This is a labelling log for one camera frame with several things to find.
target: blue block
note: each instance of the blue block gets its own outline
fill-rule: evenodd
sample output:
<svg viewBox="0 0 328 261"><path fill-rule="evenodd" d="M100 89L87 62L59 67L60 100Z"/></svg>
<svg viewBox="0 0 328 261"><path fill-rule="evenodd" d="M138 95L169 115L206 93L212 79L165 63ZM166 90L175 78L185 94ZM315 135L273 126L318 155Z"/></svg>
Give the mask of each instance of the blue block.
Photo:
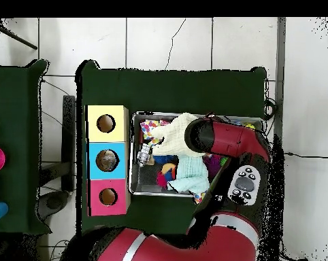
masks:
<svg viewBox="0 0 328 261"><path fill-rule="evenodd" d="M124 179L126 177L125 143L89 143L90 179ZM96 165L96 157L102 150L112 150L118 156L119 163L112 172L103 172Z"/></svg>

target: shape sorter box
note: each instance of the shape sorter box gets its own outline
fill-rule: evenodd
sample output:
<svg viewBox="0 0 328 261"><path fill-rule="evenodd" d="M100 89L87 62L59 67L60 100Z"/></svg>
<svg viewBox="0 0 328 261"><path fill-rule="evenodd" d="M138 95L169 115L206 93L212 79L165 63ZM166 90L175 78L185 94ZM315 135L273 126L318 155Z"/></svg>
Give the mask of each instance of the shape sorter box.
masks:
<svg viewBox="0 0 328 261"><path fill-rule="evenodd" d="M100 199L101 192L107 189L113 190L116 195L112 205L105 205ZM130 199L125 179L91 180L90 182L90 216L126 214Z"/></svg>
<svg viewBox="0 0 328 261"><path fill-rule="evenodd" d="M129 140L129 112L122 105L87 105L86 125L90 142L126 142ZM107 116L105 122L113 123L109 132L101 132L99 119Z"/></svg>
<svg viewBox="0 0 328 261"><path fill-rule="evenodd" d="M97 166L97 156L101 151L111 150L118 159L116 168L111 172L104 172ZM128 159L129 159L129 142L118 143L89 143L88 152L89 174L90 180L105 179L126 179L128 177Z"/></svg>

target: green table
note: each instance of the green table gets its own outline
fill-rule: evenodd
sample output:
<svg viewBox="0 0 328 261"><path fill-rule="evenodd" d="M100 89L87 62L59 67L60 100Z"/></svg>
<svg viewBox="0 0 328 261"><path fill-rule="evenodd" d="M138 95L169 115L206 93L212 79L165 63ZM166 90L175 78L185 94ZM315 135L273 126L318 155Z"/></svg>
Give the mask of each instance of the green table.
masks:
<svg viewBox="0 0 328 261"><path fill-rule="evenodd" d="M0 67L0 148L7 158L0 170L0 201L9 207L0 232L50 232L35 213L41 151L38 87L46 68L44 60Z"/></svg>
<svg viewBox="0 0 328 261"><path fill-rule="evenodd" d="M126 226L154 234L185 233L196 209L190 198L132 196L126 215L88 217L86 208L85 105L124 105L129 115L136 111L192 114L264 116L266 71L140 71L99 69L95 61L84 61L76 81L82 128L82 230L96 225Z"/></svg>

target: cable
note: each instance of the cable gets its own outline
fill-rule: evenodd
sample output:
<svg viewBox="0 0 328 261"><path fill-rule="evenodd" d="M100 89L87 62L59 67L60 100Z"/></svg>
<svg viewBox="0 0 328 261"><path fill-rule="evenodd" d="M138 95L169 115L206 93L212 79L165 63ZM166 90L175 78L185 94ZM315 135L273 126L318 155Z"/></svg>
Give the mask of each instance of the cable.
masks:
<svg viewBox="0 0 328 261"><path fill-rule="evenodd" d="M53 258L53 259L51 259L51 260L49 260L49 261L53 261L53 260L56 260L56 259L60 259L61 257L56 257L56 258Z"/></svg>
<svg viewBox="0 0 328 261"><path fill-rule="evenodd" d="M57 191L57 192L60 192L60 191L61 191L61 190L57 190L57 189L55 189L55 188L51 188L51 187L49 187L49 186L42 186L42 188L50 189L50 190Z"/></svg>
<svg viewBox="0 0 328 261"><path fill-rule="evenodd" d="M54 246L54 248L52 249L52 253L50 254L50 259L49 259L49 261L52 261L52 260L54 260L54 259L58 259L58 258L60 258L60 257L58 257L58 258L52 258L52 256L54 255L54 251L55 251L55 248L57 247L57 245L60 243L60 242L63 242L63 241L66 241L66 242L68 242L69 243L69 240L60 240L57 244L55 244L55 246Z"/></svg>
<svg viewBox="0 0 328 261"><path fill-rule="evenodd" d="M289 155L289 156L297 156L300 158L322 158L322 159L328 159L328 156L302 156L302 155L298 155L292 152L286 152L284 153L284 155Z"/></svg>
<svg viewBox="0 0 328 261"><path fill-rule="evenodd" d="M169 57L167 58L167 66L169 65L169 61L170 61L170 55L171 55L171 51L172 51L172 48L174 46L174 37L176 36L176 34L180 31L182 25L186 22L186 18L183 20L180 28L178 29L178 31L175 33L175 35L171 38L171 48L170 48L170 52L169 52Z"/></svg>
<svg viewBox="0 0 328 261"><path fill-rule="evenodd" d="M47 83L47 84L49 84L49 85L55 87L56 89L59 89L59 90L63 91L63 92L64 92L66 95L68 95L68 96L71 96L71 95L69 95L66 91L64 91L64 90L62 90L61 88L59 88L59 87L57 87L57 86L55 86L55 85L49 83L48 81L46 81L46 80L44 80L44 79L42 79L42 82L43 82L43 83Z"/></svg>
<svg viewBox="0 0 328 261"><path fill-rule="evenodd" d="M269 133L270 133L270 130L272 129L272 127L273 127L273 124L274 124L274 120L275 120L275 118L273 118L273 121L272 121L272 125L270 126L270 128L269 128L269 130L268 130L268 132L267 132L267 134L266 134L266 136L268 137L268 135L269 135Z"/></svg>
<svg viewBox="0 0 328 261"><path fill-rule="evenodd" d="M49 116L49 117L51 117L52 119L54 119L55 121L57 121L57 122L58 122L58 123L64 128L64 129L66 129L66 131L67 131L68 133L70 133L72 136L74 136L74 134L73 134L70 130L68 130L65 126L63 126L63 124L62 124L60 121L58 121L55 117L53 117L53 116L51 116L50 114L44 112L42 109L41 109L41 111L42 111L42 113L46 114L47 116Z"/></svg>

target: yellow block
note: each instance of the yellow block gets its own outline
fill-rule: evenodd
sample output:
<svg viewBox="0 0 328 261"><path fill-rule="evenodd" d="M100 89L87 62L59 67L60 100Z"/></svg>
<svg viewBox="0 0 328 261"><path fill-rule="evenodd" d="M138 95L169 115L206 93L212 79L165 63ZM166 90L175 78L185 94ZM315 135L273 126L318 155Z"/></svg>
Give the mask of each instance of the yellow block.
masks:
<svg viewBox="0 0 328 261"><path fill-rule="evenodd" d="M88 105L88 138L90 142L126 142L129 138L129 112L122 105ZM110 125L113 130L101 132L98 128L100 123Z"/></svg>

